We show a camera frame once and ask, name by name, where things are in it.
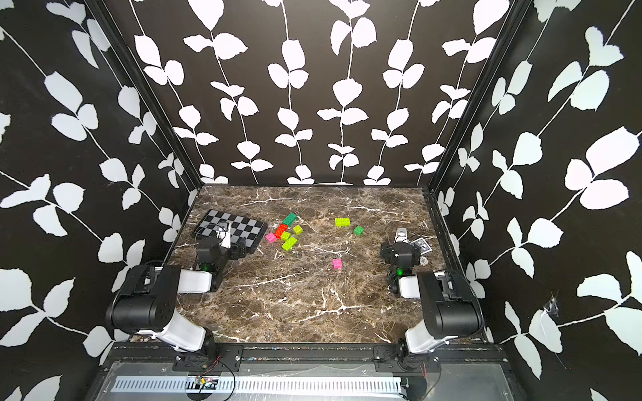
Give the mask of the red long lego brick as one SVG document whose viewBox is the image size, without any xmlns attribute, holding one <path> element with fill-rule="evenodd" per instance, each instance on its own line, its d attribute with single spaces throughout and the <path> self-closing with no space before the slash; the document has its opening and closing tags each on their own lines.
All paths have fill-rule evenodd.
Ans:
<svg viewBox="0 0 642 401">
<path fill-rule="evenodd" d="M 277 238 L 282 237 L 284 232 L 287 232 L 288 229 L 289 229 L 289 227 L 286 224 L 280 224 L 279 227 L 277 228 L 276 232 L 275 232 L 275 236 Z"/>
</svg>

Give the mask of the dark green long lego brick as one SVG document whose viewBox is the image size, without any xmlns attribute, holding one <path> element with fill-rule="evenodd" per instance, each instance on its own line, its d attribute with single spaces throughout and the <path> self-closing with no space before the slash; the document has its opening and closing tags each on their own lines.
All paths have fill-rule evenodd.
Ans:
<svg viewBox="0 0 642 401">
<path fill-rule="evenodd" d="M 290 212 L 283 220 L 283 224 L 286 226 L 291 226 L 296 220 L 298 216 L 292 212 Z"/>
</svg>

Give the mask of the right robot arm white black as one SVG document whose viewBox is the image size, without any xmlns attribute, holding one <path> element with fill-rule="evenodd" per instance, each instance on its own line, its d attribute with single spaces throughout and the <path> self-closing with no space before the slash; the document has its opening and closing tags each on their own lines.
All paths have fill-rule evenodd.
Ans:
<svg viewBox="0 0 642 401">
<path fill-rule="evenodd" d="M 414 272 L 421 261 L 418 242 L 383 242 L 380 255 L 390 265 L 388 289 L 396 297 L 421 304 L 421 321 L 406 330 L 396 354 L 429 354 L 452 340 L 476 336 L 484 329 L 481 306 L 470 283 L 453 271 Z"/>
</svg>

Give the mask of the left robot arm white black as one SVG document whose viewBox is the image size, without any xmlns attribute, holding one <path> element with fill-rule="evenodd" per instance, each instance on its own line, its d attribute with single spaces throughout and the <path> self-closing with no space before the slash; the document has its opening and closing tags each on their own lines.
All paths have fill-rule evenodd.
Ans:
<svg viewBox="0 0 642 401">
<path fill-rule="evenodd" d="M 106 323 L 128 334 L 159 339 L 178 352 L 216 359 L 219 352 L 212 332 L 182 316 L 177 299 L 182 294 L 216 292 L 226 265 L 246 255 L 243 239 L 207 237 L 197 244 L 193 270 L 173 264 L 133 267 L 106 311 Z"/>
</svg>

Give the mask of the lime rectangular lego brick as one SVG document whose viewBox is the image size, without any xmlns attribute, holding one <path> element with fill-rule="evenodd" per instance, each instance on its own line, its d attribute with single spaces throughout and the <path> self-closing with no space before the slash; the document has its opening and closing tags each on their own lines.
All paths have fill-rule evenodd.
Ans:
<svg viewBox="0 0 642 401">
<path fill-rule="evenodd" d="M 340 217 L 334 219 L 336 227 L 349 227 L 351 225 L 349 217 Z"/>
</svg>

